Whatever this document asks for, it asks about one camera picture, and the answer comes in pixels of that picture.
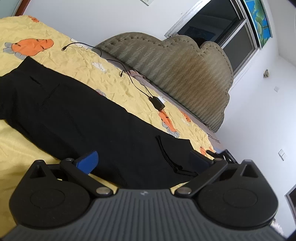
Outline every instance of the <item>black trousers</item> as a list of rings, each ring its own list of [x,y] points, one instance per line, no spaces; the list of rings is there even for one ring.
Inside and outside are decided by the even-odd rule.
[[[188,162],[189,140],[30,57],[0,77],[0,118],[60,160],[97,150],[93,173],[123,188],[170,188],[196,175]]]

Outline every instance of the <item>upholstered headboard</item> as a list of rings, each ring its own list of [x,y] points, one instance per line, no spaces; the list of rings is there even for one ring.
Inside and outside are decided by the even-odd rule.
[[[143,33],[124,33],[97,47],[146,76],[216,132],[229,102],[233,71],[213,42],[199,48],[188,36],[159,40]]]

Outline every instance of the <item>yellow bedspread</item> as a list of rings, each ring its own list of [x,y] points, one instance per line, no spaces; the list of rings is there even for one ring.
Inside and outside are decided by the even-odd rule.
[[[35,18],[20,16],[0,19],[0,76],[17,68],[26,56],[32,56],[44,66],[71,76],[106,95],[108,99],[158,129],[167,132],[171,127],[171,133],[177,132],[179,138],[190,139],[195,150],[204,152],[212,148],[207,134],[192,121],[189,122],[190,119],[186,119],[177,107],[167,101],[165,113],[159,113],[147,97],[133,86],[128,75],[120,77],[121,71],[118,68],[90,49],[71,45],[62,52],[61,48],[69,43],[69,37]],[[137,80],[134,83],[145,91]],[[171,123],[168,120],[162,122],[161,118],[166,116]],[[106,118],[116,118],[116,113],[110,112]],[[9,198],[36,159],[43,159],[48,164],[57,163],[55,158],[40,150],[4,120],[0,120],[0,236],[15,226],[8,208]],[[112,184],[100,181],[116,189]]]

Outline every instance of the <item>power cord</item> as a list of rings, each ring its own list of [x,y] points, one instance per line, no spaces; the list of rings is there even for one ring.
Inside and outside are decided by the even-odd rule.
[[[100,52],[101,52],[100,57],[102,57],[102,50],[101,50],[101,49],[99,49],[99,48],[97,48],[97,47],[94,47],[94,46],[91,46],[91,45],[88,45],[88,44],[85,44],[85,43],[82,43],[82,42],[73,42],[73,43],[69,43],[68,45],[66,45],[66,46],[64,46],[64,47],[62,48],[62,51],[64,51],[64,50],[65,50],[69,45],[71,45],[71,44],[84,44],[84,45],[89,46],[89,47],[91,47],[91,48],[98,49],[98,50],[100,50]],[[106,59],[106,60],[107,60],[107,61],[109,60],[109,61],[114,61],[114,62],[120,63],[120,64],[123,66],[123,68],[124,68],[124,70],[125,70],[125,73],[129,76],[129,78],[130,78],[131,82],[133,83],[133,85],[134,85],[134,86],[135,86],[140,92],[142,92],[144,95],[146,95],[146,96],[148,97],[148,99],[149,99],[150,102],[153,104],[153,106],[154,106],[155,109],[157,109],[158,111],[162,111],[162,109],[165,107],[165,105],[160,101],[160,99],[158,99],[157,97],[153,96],[153,95],[150,93],[150,91],[148,90],[148,88],[147,88],[145,85],[143,85],[142,83],[140,83],[140,84],[143,85],[143,86],[145,87],[146,91],[150,94],[150,96],[147,95],[146,93],[144,93],[143,91],[141,91],[141,90],[140,90],[140,89],[134,84],[134,82],[133,82],[133,80],[132,80],[132,78],[131,78],[129,72],[126,70],[125,66],[124,66],[120,61],[117,61],[117,60],[114,60],[114,59]]]
[[[122,65],[122,67],[124,68],[125,73],[128,74],[128,76],[129,76],[131,82],[133,83],[133,85],[134,85],[139,91],[141,91],[141,90],[140,90],[140,89],[134,84],[134,82],[133,82],[133,80],[132,80],[132,78],[131,78],[129,72],[126,70],[125,66],[124,66],[120,61],[117,61],[117,60],[114,60],[114,59],[106,59],[106,60],[107,60],[107,61],[109,60],[109,61],[114,61],[114,62],[118,62],[118,63],[120,63],[120,64]],[[154,106],[155,109],[157,109],[158,111],[162,111],[163,108],[165,107],[165,105],[160,101],[160,99],[158,99],[156,96],[153,96],[153,95],[150,93],[150,91],[147,89],[147,87],[146,87],[145,85],[143,85],[143,86],[145,87],[145,89],[147,90],[147,92],[148,92],[151,96],[147,95],[147,94],[144,93],[143,91],[141,91],[141,92],[142,92],[144,95],[146,95],[146,96],[148,97],[149,101],[153,104],[153,106]]]
[[[97,48],[97,47],[94,47],[94,46],[91,46],[91,45],[88,45],[88,44],[85,44],[85,43],[82,43],[82,42],[73,42],[73,43],[69,43],[68,45],[64,46],[64,47],[62,48],[62,51],[64,51],[64,50],[65,50],[69,45],[71,45],[71,44],[84,44],[84,45],[89,46],[89,47],[91,47],[91,48],[94,48],[94,49],[100,50],[100,49]]]
[[[125,73],[129,76],[129,78],[130,78],[131,82],[133,83],[133,85],[134,85],[139,91],[141,91],[141,90],[140,90],[140,89],[134,84],[134,82],[133,82],[133,80],[132,80],[132,78],[131,78],[129,72],[126,70],[126,67],[125,67],[120,61],[117,61],[117,60],[114,60],[114,59],[106,59],[106,60],[107,60],[107,61],[110,60],[110,61],[114,61],[114,62],[120,63],[120,64],[122,65],[122,67],[124,68],[124,70],[123,70],[123,71],[121,72],[121,74],[120,74],[120,77],[122,77],[123,72],[125,72]],[[143,86],[145,87],[145,89],[147,90],[147,92],[148,92],[151,96],[147,95],[147,94],[144,93],[143,91],[141,91],[141,92],[142,92],[144,95],[146,95],[149,99],[152,98],[153,95],[150,93],[150,91],[147,89],[147,87],[146,87],[145,85],[143,85]]]

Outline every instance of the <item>black cable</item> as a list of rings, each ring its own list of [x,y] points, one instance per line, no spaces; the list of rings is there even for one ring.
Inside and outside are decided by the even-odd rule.
[[[69,45],[71,45],[71,44],[84,44],[84,45],[86,45],[86,46],[89,46],[89,47],[91,47],[91,48],[95,48],[95,49],[97,49],[97,50],[100,50],[100,52],[101,52],[101,54],[100,54],[100,57],[102,57],[102,50],[101,49],[99,49],[99,48],[97,48],[97,47],[94,47],[94,46],[91,46],[91,45],[88,45],[88,44],[85,44],[85,43],[82,43],[82,42],[72,42],[72,43],[69,43],[68,45],[66,45],[66,46],[64,46],[63,48],[62,48],[62,51],[64,51]],[[113,60],[113,59],[106,59],[106,60],[110,60],[110,61],[115,61],[115,62],[118,62],[118,63],[120,63],[122,66],[123,66],[123,68],[124,68],[124,70],[125,70],[125,73],[127,73],[128,74],[128,76],[130,77],[130,80],[131,80],[131,82],[133,83],[133,80],[132,80],[132,78],[131,78],[131,76],[129,75],[129,73],[128,73],[128,71],[126,70],[126,68],[125,68],[125,66],[120,62],[120,61],[117,61],[117,60]],[[143,85],[144,87],[145,87],[145,89],[146,89],[146,91],[153,97],[153,95],[150,93],[150,91],[147,89],[147,87],[145,86],[145,85]],[[148,98],[151,98],[149,95],[147,95],[146,93],[144,93],[143,91],[141,91],[144,95],[146,95]]]
[[[133,80],[131,79],[131,76],[129,75],[129,73],[128,73],[128,71],[126,70],[126,68],[125,68],[125,66],[120,62],[120,61],[117,61],[117,60],[114,60],[114,59],[106,59],[107,61],[108,60],[110,60],[110,61],[115,61],[115,62],[118,62],[118,63],[120,63],[122,66],[123,66],[123,68],[124,68],[124,70],[125,70],[125,73],[126,74],[128,74],[128,76],[129,76],[129,78],[130,78],[130,80],[131,80],[131,82],[133,83]],[[144,95],[146,95],[149,99],[151,99],[152,97],[153,97],[153,95],[149,92],[149,94],[152,96],[152,97],[150,97],[149,95],[147,95],[146,93],[144,93],[143,91],[141,91]]]
[[[94,47],[94,46],[91,46],[91,45],[88,45],[88,44],[85,44],[85,43],[81,43],[81,42],[73,42],[73,43],[69,43],[68,45],[64,46],[64,47],[62,48],[62,51],[64,51],[64,50],[65,50],[69,45],[71,45],[71,44],[84,44],[84,45],[89,46],[89,47],[91,47],[91,48],[94,48],[94,49],[100,50],[100,49],[97,48],[97,47]]]

